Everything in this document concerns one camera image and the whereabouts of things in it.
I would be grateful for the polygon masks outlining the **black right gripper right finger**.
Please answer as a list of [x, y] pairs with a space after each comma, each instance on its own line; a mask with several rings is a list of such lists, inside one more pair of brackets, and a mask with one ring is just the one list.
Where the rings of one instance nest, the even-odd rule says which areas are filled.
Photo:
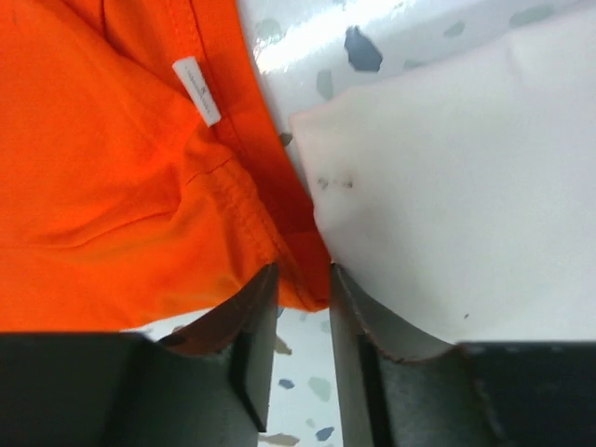
[[591, 446], [595, 345], [450, 345], [331, 267], [330, 319], [347, 446]]

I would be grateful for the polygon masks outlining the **orange t-shirt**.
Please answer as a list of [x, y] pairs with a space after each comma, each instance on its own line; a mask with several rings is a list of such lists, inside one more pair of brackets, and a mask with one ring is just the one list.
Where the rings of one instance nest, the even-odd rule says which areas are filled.
[[2, 3], [3, 330], [139, 327], [271, 263], [283, 305], [328, 305], [235, 2]]

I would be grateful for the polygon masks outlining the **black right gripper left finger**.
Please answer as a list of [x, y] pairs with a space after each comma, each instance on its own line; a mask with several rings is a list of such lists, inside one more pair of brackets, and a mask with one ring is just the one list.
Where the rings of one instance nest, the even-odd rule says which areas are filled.
[[278, 269], [159, 340], [5, 332], [5, 446], [254, 446], [266, 429]]

